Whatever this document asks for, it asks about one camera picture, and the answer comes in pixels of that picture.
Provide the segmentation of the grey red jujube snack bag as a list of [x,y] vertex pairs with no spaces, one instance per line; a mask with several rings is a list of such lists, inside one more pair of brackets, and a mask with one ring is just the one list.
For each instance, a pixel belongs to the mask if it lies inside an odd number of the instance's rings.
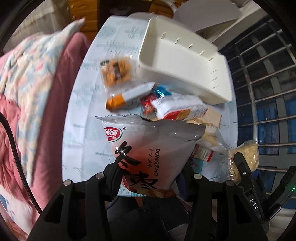
[[118,165],[122,184],[131,192],[167,198],[191,156],[205,125],[181,120],[150,121],[136,114],[99,117]]

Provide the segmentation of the white orange snack bar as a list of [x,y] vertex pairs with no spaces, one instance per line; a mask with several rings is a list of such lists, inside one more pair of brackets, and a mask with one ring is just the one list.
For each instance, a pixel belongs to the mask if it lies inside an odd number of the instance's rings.
[[136,87],[127,89],[121,93],[118,93],[113,97],[107,99],[106,109],[109,111],[113,111],[115,109],[126,106],[131,101],[141,99],[142,97],[149,95],[152,92],[155,85],[155,82],[146,82]]

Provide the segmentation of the long white cracker package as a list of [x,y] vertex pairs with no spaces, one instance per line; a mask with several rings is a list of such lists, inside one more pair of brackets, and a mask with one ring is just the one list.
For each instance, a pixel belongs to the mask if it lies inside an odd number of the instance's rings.
[[208,106],[195,95],[172,94],[151,102],[158,119],[187,121],[202,117]]

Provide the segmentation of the orange fried snack tray pack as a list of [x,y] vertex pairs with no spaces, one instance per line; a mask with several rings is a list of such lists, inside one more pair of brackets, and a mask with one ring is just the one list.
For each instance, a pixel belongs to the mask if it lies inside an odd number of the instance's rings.
[[111,58],[100,62],[103,83],[113,87],[132,80],[132,64],[130,58]]

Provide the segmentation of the white leaf print tablecloth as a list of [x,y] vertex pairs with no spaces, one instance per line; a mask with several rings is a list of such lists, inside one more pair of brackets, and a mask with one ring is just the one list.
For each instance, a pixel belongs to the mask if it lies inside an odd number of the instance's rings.
[[[100,62],[116,57],[128,57],[135,73],[139,50],[149,21],[123,16],[111,16],[93,40],[80,66],[70,96],[62,147],[62,177],[74,182],[88,180],[113,163],[115,156],[99,117],[109,116],[105,104],[119,86],[108,90],[103,83]],[[136,73],[124,89],[144,81]],[[232,100],[210,105],[222,115],[219,132],[227,149],[237,147],[237,105],[231,82]]]

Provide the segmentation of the white red label snack pack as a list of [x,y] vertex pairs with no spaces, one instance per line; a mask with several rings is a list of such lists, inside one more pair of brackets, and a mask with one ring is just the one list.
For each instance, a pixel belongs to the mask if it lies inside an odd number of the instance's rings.
[[192,153],[192,158],[196,158],[205,162],[210,162],[213,154],[214,154],[213,150],[203,147],[201,145],[196,145]]

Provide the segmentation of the brown beige bread package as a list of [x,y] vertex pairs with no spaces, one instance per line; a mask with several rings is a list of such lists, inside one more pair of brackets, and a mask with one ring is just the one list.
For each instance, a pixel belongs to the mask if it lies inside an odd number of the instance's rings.
[[205,125],[203,136],[197,141],[197,144],[213,150],[215,152],[226,151],[226,144],[219,132],[222,115],[212,107],[208,107],[202,117],[187,120],[187,123],[196,125]]

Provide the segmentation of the red wrapped candy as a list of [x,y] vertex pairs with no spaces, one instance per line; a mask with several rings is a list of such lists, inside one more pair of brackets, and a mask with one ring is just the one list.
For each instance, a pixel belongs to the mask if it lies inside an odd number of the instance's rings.
[[149,94],[140,99],[140,102],[144,108],[143,114],[150,114],[155,112],[155,107],[152,105],[152,101],[158,99],[155,94]]

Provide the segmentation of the blue foil snack packet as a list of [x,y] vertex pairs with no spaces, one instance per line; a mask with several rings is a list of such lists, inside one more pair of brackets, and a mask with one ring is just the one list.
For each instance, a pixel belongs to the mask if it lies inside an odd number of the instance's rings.
[[163,86],[158,85],[155,89],[154,89],[154,94],[157,97],[165,97],[165,96],[171,96],[171,93]]

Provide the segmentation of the pink floral quilt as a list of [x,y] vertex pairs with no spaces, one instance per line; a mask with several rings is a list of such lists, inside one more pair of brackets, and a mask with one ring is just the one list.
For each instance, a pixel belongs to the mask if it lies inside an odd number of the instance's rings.
[[62,182],[62,138],[71,91],[90,46],[76,20],[37,33],[1,57],[1,113],[34,198],[44,208]]

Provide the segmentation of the white plastic storage bin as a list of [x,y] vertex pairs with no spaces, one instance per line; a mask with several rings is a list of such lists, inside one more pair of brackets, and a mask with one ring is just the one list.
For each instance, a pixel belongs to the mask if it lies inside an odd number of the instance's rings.
[[210,105],[232,100],[226,57],[206,39],[161,16],[148,22],[135,73],[141,81],[196,95]]

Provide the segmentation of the grey office chair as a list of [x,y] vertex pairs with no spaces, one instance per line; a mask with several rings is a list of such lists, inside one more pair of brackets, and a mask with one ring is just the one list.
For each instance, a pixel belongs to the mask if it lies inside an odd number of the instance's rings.
[[176,7],[174,1],[163,1],[173,11],[173,20],[193,32],[219,24],[233,22],[241,11],[232,1],[187,1]]

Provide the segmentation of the wooden desk with drawers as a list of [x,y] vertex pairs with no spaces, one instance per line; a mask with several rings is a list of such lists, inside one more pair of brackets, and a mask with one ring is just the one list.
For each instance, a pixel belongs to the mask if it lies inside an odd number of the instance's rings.
[[72,21],[85,19],[83,32],[97,32],[110,16],[144,12],[172,18],[185,1],[67,1]]

